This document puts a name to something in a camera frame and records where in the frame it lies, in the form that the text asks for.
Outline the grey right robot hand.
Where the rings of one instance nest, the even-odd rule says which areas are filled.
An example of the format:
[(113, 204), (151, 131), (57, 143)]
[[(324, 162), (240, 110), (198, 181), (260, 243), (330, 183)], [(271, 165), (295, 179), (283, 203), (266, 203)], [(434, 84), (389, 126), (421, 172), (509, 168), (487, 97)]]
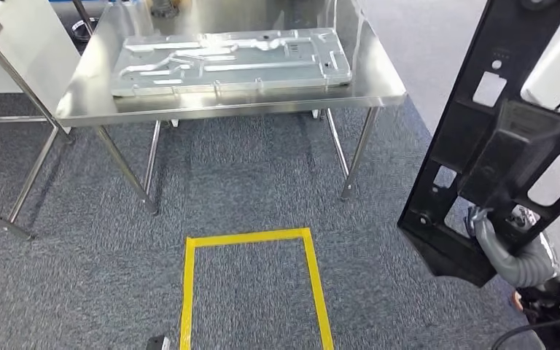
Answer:
[(488, 219), (489, 211), (478, 206), (470, 206), (464, 217), (465, 230), (469, 237), (477, 241), (493, 269), (499, 273), (503, 268), (509, 253), (497, 238), (494, 226)]

